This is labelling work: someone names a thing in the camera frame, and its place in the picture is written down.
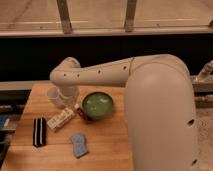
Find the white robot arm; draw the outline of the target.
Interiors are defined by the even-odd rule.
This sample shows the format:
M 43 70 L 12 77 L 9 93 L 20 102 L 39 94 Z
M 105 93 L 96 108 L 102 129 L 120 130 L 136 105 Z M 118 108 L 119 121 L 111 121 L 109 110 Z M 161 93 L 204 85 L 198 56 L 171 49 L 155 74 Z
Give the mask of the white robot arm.
M 139 56 L 84 68 L 67 57 L 50 80 L 63 97 L 74 85 L 124 89 L 134 171 L 200 171 L 194 90 L 178 57 Z

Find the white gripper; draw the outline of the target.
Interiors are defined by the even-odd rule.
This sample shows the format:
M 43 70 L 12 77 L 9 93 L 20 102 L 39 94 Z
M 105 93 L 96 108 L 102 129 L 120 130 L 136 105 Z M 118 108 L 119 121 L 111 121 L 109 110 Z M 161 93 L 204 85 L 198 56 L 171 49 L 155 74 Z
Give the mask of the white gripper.
M 66 107 L 73 108 L 79 96 L 79 88 L 77 86 L 60 87 L 59 95 Z

